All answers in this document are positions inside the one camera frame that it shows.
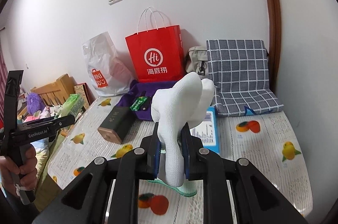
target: human hand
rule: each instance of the human hand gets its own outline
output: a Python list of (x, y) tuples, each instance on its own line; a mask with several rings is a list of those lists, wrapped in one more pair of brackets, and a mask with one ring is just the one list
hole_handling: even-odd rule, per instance
[(8, 156), (0, 156), (1, 183), (12, 195), (17, 196), (11, 173), (25, 174), (20, 182), (27, 190), (33, 190), (36, 187), (38, 170), (35, 166), (37, 165), (38, 160), (35, 155), (35, 148), (30, 145), (30, 148), (26, 151), (26, 163), (20, 166), (20, 168)]

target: curtain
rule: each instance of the curtain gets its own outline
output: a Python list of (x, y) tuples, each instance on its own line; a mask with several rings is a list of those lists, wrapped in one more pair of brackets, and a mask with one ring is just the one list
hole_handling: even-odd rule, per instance
[(3, 59), (3, 53), (1, 49), (1, 41), (0, 41), (0, 121), (3, 122), (3, 102), (5, 96), (5, 87), (7, 81), (8, 71), (6, 68), (5, 61)]

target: fruit print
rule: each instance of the fruit print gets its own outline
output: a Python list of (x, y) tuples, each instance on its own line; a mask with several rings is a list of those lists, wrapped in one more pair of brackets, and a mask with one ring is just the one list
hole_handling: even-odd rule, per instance
[(253, 133), (258, 133), (261, 131), (261, 126), (258, 121), (251, 120), (249, 122), (242, 122), (236, 126), (238, 132), (247, 132), (251, 130)]
[(248, 122), (239, 123), (236, 126), (236, 130), (239, 132), (247, 132), (249, 130)]
[(292, 142), (287, 141), (283, 145), (282, 154), (283, 154), (282, 162), (284, 162), (286, 159), (288, 160), (294, 159), (295, 156), (301, 154), (301, 152), (295, 149)]
[(81, 143), (83, 145), (83, 139), (85, 137), (85, 133), (81, 133), (79, 135), (76, 135), (74, 138), (70, 139), (71, 141), (73, 141), (75, 144), (79, 144)]
[(163, 195), (155, 195), (150, 202), (150, 209), (158, 216), (164, 215), (169, 207), (168, 199)]
[(60, 134), (61, 134), (63, 137), (67, 137), (68, 131), (67, 131), (66, 129), (61, 129)]
[(100, 106), (111, 106), (110, 101), (111, 101), (111, 98), (107, 98), (106, 100), (102, 101)]
[(258, 133), (261, 131), (261, 126), (259, 123), (255, 120), (249, 121), (248, 122), (248, 127), (253, 133)]
[(139, 202), (138, 202), (139, 208), (143, 208), (143, 209), (149, 208), (150, 202), (151, 202), (151, 199), (153, 198), (153, 196), (154, 196), (154, 194), (152, 194), (152, 193), (139, 195)]
[(154, 214), (162, 216), (166, 214), (169, 208), (169, 201), (163, 195), (141, 194), (139, 195), (138, 207), (142, 209), (150, 208)]
[(73, 174), (74, 174), (75, 176), (78, 176), (80, 173), (82, 173), (82, 171), (83, 171), (84, 169), (85, 169), (84, 167), (76, 168), (76, 169), (73, 171)]
[(122, 148), (120, 148), (111, 158), (121, 158), (125, 155), (128, 151), (131, 151), (133, 146), (131, 144), (125, 144)]

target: finger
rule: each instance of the finger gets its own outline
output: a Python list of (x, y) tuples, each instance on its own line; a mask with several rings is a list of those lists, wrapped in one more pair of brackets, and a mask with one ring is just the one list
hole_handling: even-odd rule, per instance
[(37, 165), (38, 160), (36, 157), (33, 157), (31, 159), (27, 159), (26, 163), (22, 166), (20, 166), (20, 173), (21, 174), (27, 174), (32, 172), (35, 169), (35, 166)]
[(26, 190), (34, 190), (36, 188), (36, 186), (37, 186), (37, 183), (35, 181), (35, 182), (31, 183), (30, 185), (25, 186), (25, 188), (26, 188)]
[(35, 148), (33, 147), (33, 145), (30, 145), (30, 148), (28, 150), (26, 150), (26, 158), (30, 159), (36, 156), (36, 151)]
[(0, 168), (0, 175), (2, 179), (2, 184), (13, 184), (13, 178), (8, 169)]
[(8, 169), (11, 173), (20, 173), (19, 167), (8, 156), (0, 156), (0, 166), (1, 168)]
[(26, 174), (21, 180), (20, 183), (26, 187), (29, 186), (30, 184), (36, 183), (37, 182), (37, 173), (38, 170), (34, 169), (31, 173)]

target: white plastic bag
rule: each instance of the white plastic bag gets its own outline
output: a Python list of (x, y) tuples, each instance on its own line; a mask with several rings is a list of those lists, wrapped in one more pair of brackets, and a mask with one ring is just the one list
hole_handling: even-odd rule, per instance
[(129, 91), (133, 77), (116, 57), (116, 48), (108, 32), (82, 44), (88, 75), (99, 96), (115, 96)]

